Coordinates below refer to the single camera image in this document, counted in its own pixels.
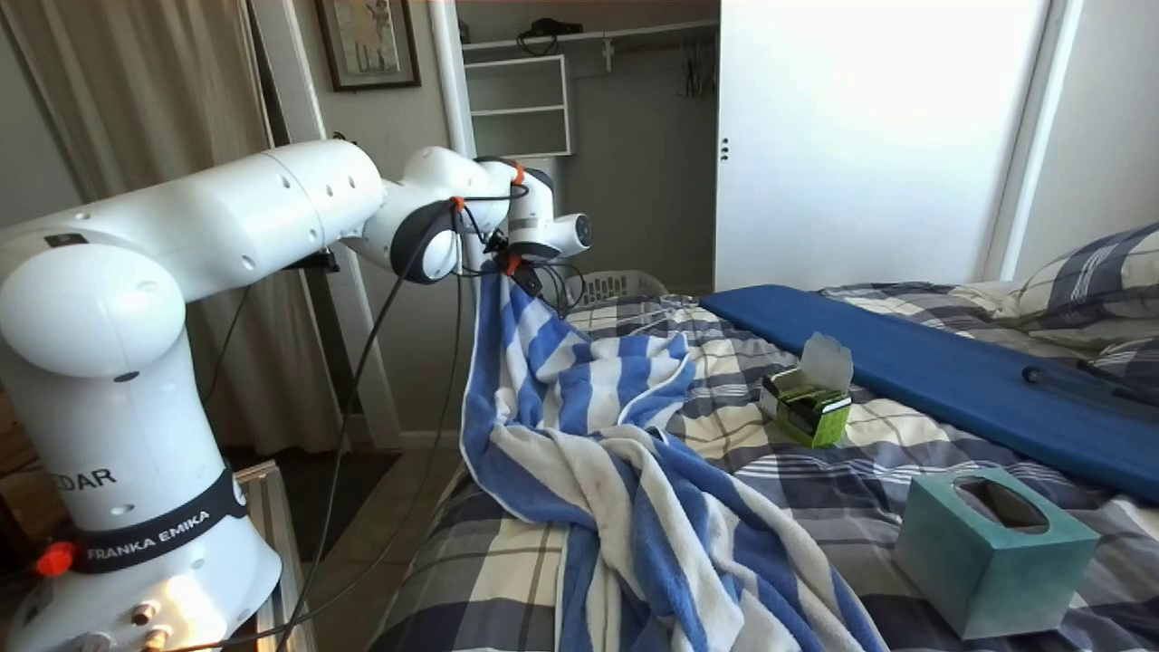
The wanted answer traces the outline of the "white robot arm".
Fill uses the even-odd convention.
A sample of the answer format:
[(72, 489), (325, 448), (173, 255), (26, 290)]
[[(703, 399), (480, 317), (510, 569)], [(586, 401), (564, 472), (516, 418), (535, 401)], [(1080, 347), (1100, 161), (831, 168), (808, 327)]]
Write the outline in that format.
[(0, 232), (0, 373), (53, 482), (72, 559), (5, 652), (229, 640), (282, 581), (196, 388), (184, 310), (328, 245), (410, 283), (590, 245), (548, 174), (424, 149), (387, 182), (352, 140), (278, 144)]

